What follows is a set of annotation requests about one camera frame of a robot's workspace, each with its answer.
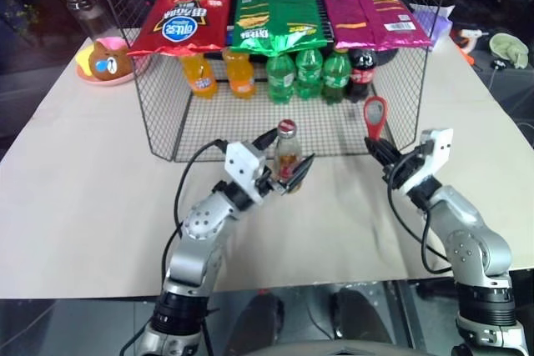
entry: red bottle cap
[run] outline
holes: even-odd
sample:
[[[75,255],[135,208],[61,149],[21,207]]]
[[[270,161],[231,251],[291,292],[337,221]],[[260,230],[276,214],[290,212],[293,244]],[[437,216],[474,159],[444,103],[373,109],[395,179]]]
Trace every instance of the red bottle cap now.
[[[297,134],[297,126],[293,120],[288,118],[278,123],[278,135],[281,138],[292,138]]]

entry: chips bag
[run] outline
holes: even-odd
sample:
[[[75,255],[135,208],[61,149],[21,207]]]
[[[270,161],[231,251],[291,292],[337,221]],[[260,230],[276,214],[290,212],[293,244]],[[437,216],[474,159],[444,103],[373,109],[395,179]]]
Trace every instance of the chips bag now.
[[[230,0],[156,0],[129,55],[188,56],[224,47]]]
[[[376,50],[430,46],[417,20],[401,0],[360,0],[377,40]]]
[[[325,3],[338,49],[381,51],[431,44],[400,0],[325,0]]]
[[[278,56],[325,45],[316,0],[238,0],[232,50]]]
[[[325,0],[325,4],[336,48],[375,48],[375,34],[360,0]]]

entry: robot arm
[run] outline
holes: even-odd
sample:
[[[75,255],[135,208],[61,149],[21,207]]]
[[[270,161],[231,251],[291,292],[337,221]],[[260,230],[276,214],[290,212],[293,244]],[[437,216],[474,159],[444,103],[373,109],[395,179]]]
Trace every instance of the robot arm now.
[[[509,351],[528,356],[523,327],[516,321],[508,269],[511,250],[484,223],[476,208],[452,186],[441,186],[433,174],[449,158],[452,130],[431,130],[392,177],[394,188],[427,213],[451,263],[459,298],[456,318],[465,343],[453,353],[461,356]],[[403,159],[384,139],[365,140],[371,154],[385,167],[385,179]]]
[[[287,183],[275,181],[265,165],[264,150],[276,138],[271,130],[253,143],[230,143],[224,169],[232,182],[215,185],[194,205],[183,224],[183,236],[173,251],[162,292],[140,339],[140,355],[189,356],[196,353],[201,324],[207,315],[222,264],[226,240],[242,212],[261,204],[271,190],[284,194],[304,179],[314,155],[294,170]]]

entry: metal wire cage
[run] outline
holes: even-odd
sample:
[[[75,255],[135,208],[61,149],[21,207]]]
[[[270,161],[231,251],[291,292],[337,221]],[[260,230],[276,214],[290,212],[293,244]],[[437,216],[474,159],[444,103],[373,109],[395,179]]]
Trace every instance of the metal wire cage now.
[[[442,0],[402,0],[440,6]],[[154,0],[108,0],[118,26],[132,44]],[[318,1],[326,36],[331,40],[324,5]],[[229,23],[233,22],[231,12]],[[435,15],[427,15],[433,27]],[[374,93],[386,98],[389,115],[385,135],[398,148],[416,139],[421,92],[428,49],[402,48],[392,60],[377,68]],[[282,118],[293,118],[305,153],[318,156],[366,153],[366,127],[362,103],[348,101],[326,105],[320,99],[291,99],[288,105],[273,104],[267,96],[264,64],[254,65],[258,93],[249,100],[237,99],[229,90],[224,62],[210,59],[219,91],[211,100],[196,98],[189,90],[176,58],[150,56],[136,77],[139,102],[153,154],[169,161],[187,161],[197,148],[214,138],[252,139],[274,127]],[[222,160],[214,150],[200,160]]]

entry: pink chips bag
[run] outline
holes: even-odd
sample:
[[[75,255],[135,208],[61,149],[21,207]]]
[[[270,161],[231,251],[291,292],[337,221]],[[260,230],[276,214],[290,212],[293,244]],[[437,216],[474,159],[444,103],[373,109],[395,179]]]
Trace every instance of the pink chips bag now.
[[[421,48],[431,40],[400,0],[325,0],[336,48]]]

